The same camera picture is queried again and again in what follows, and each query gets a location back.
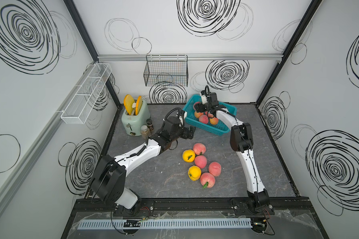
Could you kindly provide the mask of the orange peach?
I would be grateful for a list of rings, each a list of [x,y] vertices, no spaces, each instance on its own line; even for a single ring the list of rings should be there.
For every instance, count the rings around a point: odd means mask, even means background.
[[[217,125],[219,122],[219,119],[217,117],[209,118],[209,123],[211,125]]]
[[[204,115],[204,113],[202,112],[194,112],[194,116],[199,119],[202,115]]]

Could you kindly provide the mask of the yellow pepper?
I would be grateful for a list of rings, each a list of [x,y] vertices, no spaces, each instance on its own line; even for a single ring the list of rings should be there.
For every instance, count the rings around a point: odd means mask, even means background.
[[[200,179],[202,172],[201,172],[201,169],[198,166],[191,166],[188,169],[187,174],[188,174],[190,180],[197,181],[197,180]]]
[[[182,153],[182,159],[185,162],[193,162],[195,160],[195,152],[192,149],[185,150]]]

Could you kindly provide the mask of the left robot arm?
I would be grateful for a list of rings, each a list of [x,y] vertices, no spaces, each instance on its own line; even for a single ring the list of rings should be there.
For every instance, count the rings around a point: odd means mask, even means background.
[[[186,127],[185,117],[167,117],[162,127],[139,147],[118,156],[103,156],[89,186],[106,206],[119,204],[126,209],[138,207],[140,197],[125,187],[126,178],[137,167],[171,148],[179,138],[193,139],[196,127]]]

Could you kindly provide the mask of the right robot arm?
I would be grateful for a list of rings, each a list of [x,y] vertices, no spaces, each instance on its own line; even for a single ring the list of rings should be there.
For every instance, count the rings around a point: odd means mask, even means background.
[[[247,207],[253,214],[262,213],[270,205],[268,192],[260,178],[253,152],[253,134],[249,123],[238,120],[225,105],[221,105],[217,94],[206,88],[200,92],[201,103],[194,106],[197,112],[208,112],[230,128],[230,146],[242,164],[247,183]]]

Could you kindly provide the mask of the teal plastic basket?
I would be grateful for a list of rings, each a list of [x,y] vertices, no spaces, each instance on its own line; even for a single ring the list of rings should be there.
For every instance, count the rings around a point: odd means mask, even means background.
[[[210,123],[211,115],[208,115],[208,123],[205,124],[202,121],[199,121],[199,118],[197,117],[195,113],[195,109],[193,106],[197,103],[201,102],[200,95],[193,95],[188,100],[186,105],[183,107],[183,110],[187,112],[186,116],[186,123],[192,126],[195,126],[199,129],[203,129],[205,131],[211,132],[216,135],[223,135],[225,133],[230,132],[230,127],[226,126],[221,120],[218,120],[218,123],[212,124]]]

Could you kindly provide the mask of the black cap spice bottle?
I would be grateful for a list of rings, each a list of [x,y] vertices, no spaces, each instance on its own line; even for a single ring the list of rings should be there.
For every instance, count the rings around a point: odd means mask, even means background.
[[[147,119],[146,123],[147,123],[147,127],[150,130],[150,132],[153,133],[154,132],[154,124],[153,124],[152,119],[151,118]]]

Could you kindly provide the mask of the silver cap spice jar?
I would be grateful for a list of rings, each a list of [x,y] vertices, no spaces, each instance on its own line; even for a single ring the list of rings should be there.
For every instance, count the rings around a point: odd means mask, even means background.
[[[144,140],[147,140],[151,136],[151,131],[147,125],[142,125],[140,128],[140,132]]]

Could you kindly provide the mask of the mint green toaster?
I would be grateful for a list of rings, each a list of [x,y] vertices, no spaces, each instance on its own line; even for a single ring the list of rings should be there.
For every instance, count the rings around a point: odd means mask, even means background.
[[[151,117],[148,104],[142,101],[142,108],[137,115],[129,115],[126,110],[122,113],[121,122],[128,135],[141,136],[141,127],[146,125],[146,120]]]

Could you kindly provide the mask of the right yellow toast slice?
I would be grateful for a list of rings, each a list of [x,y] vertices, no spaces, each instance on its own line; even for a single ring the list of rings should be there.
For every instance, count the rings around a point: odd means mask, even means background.
[[[143,103],[143,99],[142,96],[139,96],[137,98],[136,104],[135,104],[135,115],[137,116],[141,110],[142,107],[142,103]]]

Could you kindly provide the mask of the yellow toast slice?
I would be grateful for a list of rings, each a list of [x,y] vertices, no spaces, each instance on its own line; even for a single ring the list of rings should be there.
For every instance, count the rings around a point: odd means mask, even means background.
[[[135,109],[135,106],[136,106],[135,99],[130,94],[127,94],[124,97],[124,107],[125,107],[128,115],[132,115],[133,110]]]
[[[143,99],[142,96],[139,96],[137,98],[136,104],[135,104],[135,115],[137,116],[141,110],[142,107],[142,103],[143,103]]]

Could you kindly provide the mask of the left yellow toast slice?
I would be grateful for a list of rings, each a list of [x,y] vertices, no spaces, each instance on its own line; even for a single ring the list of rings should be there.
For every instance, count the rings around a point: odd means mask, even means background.
[[[135,106],[136,106],[135,99],[130,94],[127,94],[124,97],[124,107],[125,107],[128,115],[132,115],[133,110],[135,109]]]

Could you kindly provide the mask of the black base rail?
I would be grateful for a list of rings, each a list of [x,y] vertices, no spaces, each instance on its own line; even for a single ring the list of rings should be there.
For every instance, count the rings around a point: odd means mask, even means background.
[[[248,197],[240,198],[142,198],[138,211],[121,205],[112,210],[116,216],[157,216],[164,212],[221,211],[235,216],[262,217],[274,215],[278,210],[309,210],[313,208],[307,197],[271,197],[268,206],[254,208]]]

